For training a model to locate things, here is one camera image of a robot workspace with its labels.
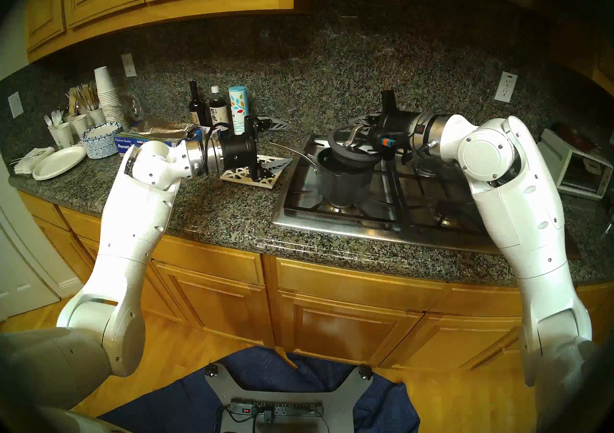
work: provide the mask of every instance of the toaster oven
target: toaster oven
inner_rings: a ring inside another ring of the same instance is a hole
[[[550,129],[544,129],[537,147],[559,192],[594,200],[603,197],[612,175],[612,164],[596,150],[589,154],[582,152]]]

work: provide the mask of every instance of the granite countertop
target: granite countertop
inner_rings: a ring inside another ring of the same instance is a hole
[[[305,134],[268,133],[259,141],[259,153],[288,157],[287,151],[266,144],[283,141],[295,147]],[[54,204],[101,216],[121,156],[85,158],[56,178],[36,181],[11,175],[20,191]],[[219,180],[217,176],[184,181],[175,200],[166,234],[239,250],[337,267],[412,276],[427,280],[515,286],[510,266],[502,256],[434,250],[420,246],[345,238],[276,227],[271,215],[286,169],[273,189]],[[575,284],[614,280],[614,235],[601,239],[607,225],[602,202],[563,195],[566,227],[576,241],[582,261],[570,261]]]

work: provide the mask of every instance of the wooden floor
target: wooden floor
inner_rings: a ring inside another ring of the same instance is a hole
[[[6,321],[0,332],[50,328],[66,300]],[[146,343],[134,374],[109,377],[74,410],[98,416],[156,390],[232,352],[249,347],[204,331],[145,313]],[[413,370],[375,369],[407,386],[421,419],[420,432],[524,432],[535,422],[533,390],[523,382],[520,367],[484,368],[482,372],[447,375]]]

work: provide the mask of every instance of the gas stove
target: gas stove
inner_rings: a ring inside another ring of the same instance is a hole
[[[325,137],[305,140],[315,160],[329,147]],[[281,227],[447,250],[500,254],[490,239],[458,163],[401,155],[375,166],[369,198],[350,206],[331,204],[316,189],[316,171],[304,158],[290,167],[273,212]],[[580,252],[566,232],[569,259]]]

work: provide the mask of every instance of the blue fabric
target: blue fabric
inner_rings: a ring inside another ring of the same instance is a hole
[[[273,350],[252,347],[219,360],[245,390],[332,392],[353,365],[296,354],[291,368]],[[222,406],[209,387],[204,369],[143,395],[99,418],[133,433],[209,433]],[[420,419],[402,383],[374,374],[373,383],[354,406],[354,430],[360,433],[416,433]]]

